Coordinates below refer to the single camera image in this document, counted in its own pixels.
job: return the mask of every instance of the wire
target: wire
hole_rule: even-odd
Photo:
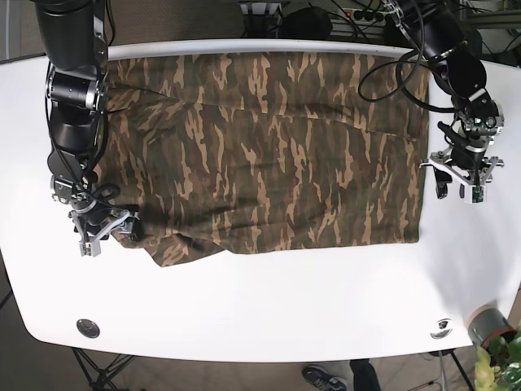
[[[512,39],[512,41],[510,41],[510,43],[506,46],[506,48],[504,49],[504,51],[502,51],[501,53],[498,53],[499,55],[502,55],[503,53],[506,53],[508,51],[508,48],[512,46],[512,44],[515,42],[516,39],[518,39],[519,37],[521,37],[521,33],[516,35],[514,37],[514,39]]]
[[[108,23],[111,25],[112,37],[108,45],[111,46],[116,38],[116,24],[114,23],[114,15],[112,14],[112,0],[106,0],[105,7],[107,8]]]
[[[377,24],[378,22],[380,22],[380,20],[375,20],[373,23],[365,26],[361,31],[366,31],[367,29],[370,29],[371,27],[373,27],[375,24]]]
[[[410,71],[409,75],[405,78],[405,80],[403,80],[403,82],[401,84],[398,83],[398,87],[395,90],[391,91],[387,95],[380,96],[379,98],[371,99],[371,98],[365,97],[362,94],[361,87],[363,86],[364,82],[369,78],[369,76],[371,76],[373,73],[377,72],[378,70],[385,68],[392,64],[400,64],[400,63],[402,63],[402,61],[400,61],[400,60],[391,61],[389,63],[379,65],[378,67],[373,68],[368,73],[366,73],[365,76],[360,80],[360,83],[358,84],[358,95],[360,95],[360,98],[362,98],[362,100],[365,100],[366,102],[369,102],[369,103],[381,102],[385,99],[391,98],[394,94],[397,94],[398,92],[402,91],[405,88],[405,85],[413,78],[414,74],[416,73],[416,71],[418,70],[418,68],[421,65],[421,61],[423,58],[423,51],[425,49],[425,26],[423,24],[422,12],[420,11],[418,4],[416,4],[415,0],[412,0],[410,3],[413,5],[413,8],[418,13],[418,21],[420,24],[420,47],[419,47],[419,52],[418,52],[418,59],[414,63],[413,69]]]
[[[12,289],[6,294],[6,296],[0,302],[0,310],[7,303],[7,301],[11,298],[11,296],[13,296],[13,290]]]
[[[490,12],[490,10],[486,10],[484,8],[477,8],[477,7],[473,7],[473,6],[467,6],[465,4],[461,4],[458,0],[451,0],[451,2],[453,2],[454,4],[456,4],[457,6],[461,7],[460,10],[462,8],[467,8],[469,10],[473,10],[473,11],[476,11],[476,12]]]
[[[350,24],[352,26],[352,30],[353,30],[353,33],[351,35],[350,38],[352,38],[353,40],[356,40],[358,38],[358,29],[357,29],[357,25],[355,24],[354,20],[351,19],[351,18],[344,18],[342,15],[338,15],[338,14],[335,14],[334,12],[327,12],[329,15],[334,15],[340,19],[343,19],[345,20],[348,24]]]
[[[396,82],[400,85],[403,83],[403,80],[401,79],[401,69],[403,68],[403,64],[414,64],[412,61],[407,61],[411,57],[413,57],[417,52],[416,51],[410,51],[409,53],[405,53],[400,57],[398,60],[399,62],[396,64],[395,68],[395,76],[396,76]],[[432,72],[432,69],[430,69],[428,66],[420,64],[420,67],[423,67],[425,69],[428,69]],[[440,83],[444,83],[443,79],[440,79],[434,72],[432,74],[436,77],[436,81]],[[428,110],[429,112],[441,112],[441,113],[453,113],[457,112],[455,108],[438,108],[437,106],[431,106],[429,103],[422,102],[421,100],[417,99],[414,95],[412,95],[409,90],[405,87],[405,84],[401,90],[401,92],[405,95],[405,97],[410,100],[412,103],[416,104],[417,106],[424,108]]]
[[[339,5],[335,0],[331,0],[331,2],[332,2],[333,4],[335,4],[335,5],[339,8],[339,10],[342,11],[343,14],[345,14],[344,9],[342,8],[342,6],[340,6],[340,5]],[[360,29],[360,27],[358,27],[358,24],[357,24],[357,23],[356,23],[356,22],[351,18],[351,16],[345,14],[345,17],[343,17],[343,16],[341,16],[341,15],[335,14],[334,12],[327,12],[327,13],[328,13],[328,14],[335,15],[335,16],[338,16],[339,18],[342,18],[342,19],[348,19],[348,20],[351,20],[352,25],[354,26],[353,28],[354,28],[354,29],[357,29],[358,32],[361,33],[361,35],[365,38],[365,40],[367,41],[367,43],[369,43],[369,44],[371,43],[370,39],[366,36],[366,33],[364,33],[364,32]]]

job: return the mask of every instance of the white table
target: white table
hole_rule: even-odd
[[[403,50],[333,42],[166,42],[112,49],[112,58],[188,52]],[[429,170],[417,244],[239,256],[228,252],[159,268],[115,240],[80,257],[68,207],[50,198],[44,117],[46,59],[0,66],[0,246],[28,331],[85,349],[195,360],[288,362],[372,358],[469,345],[462,319],[489,301],[510,312],[521,280],[521,72],[486,64],[506,127],[488,155],[488,203],[464,204],[458,186],[438,201]],[[431,103],[449,97],[431,82]],[[444,148],[431,115],[430,149]],[[451,334],[434,340],[436,322]],[[77,330],[91,319],[101,335]]]

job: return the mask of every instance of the potted plant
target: potted plant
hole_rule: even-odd
[[[521,390],[521,332],[490,305],[473,313],[467,330],[478,350],[476,391]]]

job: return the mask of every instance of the green leaf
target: green leaf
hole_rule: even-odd
[[[490,365],[490,354],[483,349],[481,346],[476,346],[476,349],[478,351],[478,362],[484,362],[487,364],[487,366]]]
[[[513,384],[509,384],[509,391],[518,391],[521,389],[521,380],[516,381]]]
[[[504,348],[506,348],[508,344],[506,343],[506,339],[502,336],[495,336],[490,340],[488,344],[488,351],[490,354],[499,354],[502,352]]]
[[[511,363],[503,371],[502,377],[509,384],[516,382],[520,382],[521,384],[521,365],[518,362]]]
[[[508,344],[508,353],[514,361],[521,362],[521,336],[514,338]]]
[[[494,370],[485,361],[478,361],[475,364],[475,384],[476,388],[490,388],[494,384]]]

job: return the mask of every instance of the round hole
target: round hole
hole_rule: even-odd
[[[76,326],[78,331],[87,338],[97,338],[99,336],[98,325],[89,319],[78,320]]]
[[[445,338],[453,330],[451,319],[441,319],[436,322],[436,328],[432,331],[431,337],[435,340]]]

